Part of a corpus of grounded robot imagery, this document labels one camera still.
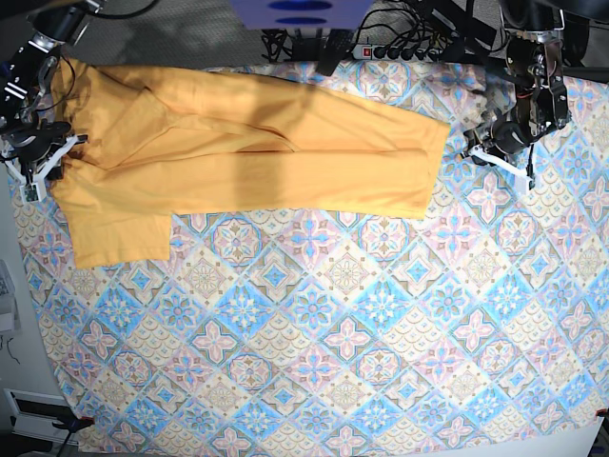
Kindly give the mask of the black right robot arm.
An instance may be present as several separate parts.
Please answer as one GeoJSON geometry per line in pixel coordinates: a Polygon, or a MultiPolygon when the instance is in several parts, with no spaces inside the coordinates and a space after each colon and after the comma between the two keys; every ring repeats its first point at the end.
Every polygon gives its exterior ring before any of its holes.
{"type": "Polygon", "coordinates": [[[33,36],[1,64],[1,139],[10,145],[1,154],[1,162],[22,184],[58,179],[59,162],[74,144],[87,137],[72,136],[68,122],[51,122],[48,112],[67,101],[61,96],[44,108],[50,94],[54,73],[68,59],[62,53],[66,44],[76,43],[84,33],[86,20],[127,20],[141,16],[154,7],[155,1],[131,12],[105,13],[104,1],[3,1],[1,17],[26,13],[31,17],[33,36]]]}

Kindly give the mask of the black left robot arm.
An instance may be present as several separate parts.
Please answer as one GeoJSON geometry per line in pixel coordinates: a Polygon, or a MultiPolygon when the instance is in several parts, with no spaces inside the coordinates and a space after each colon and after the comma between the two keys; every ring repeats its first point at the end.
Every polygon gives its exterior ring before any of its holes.
{"type": "Polygon", "coordinates": [[[467,131],[462,157],[478,165],[493,158],[507,162],[531,150],[543,136],[570,121],[562,70],[563,11],[536,1],[501,1],[506,33],[505,66],[483,63],[514,85],[516,104],[507,111],[487,112],[483,122],[467,131]]]}

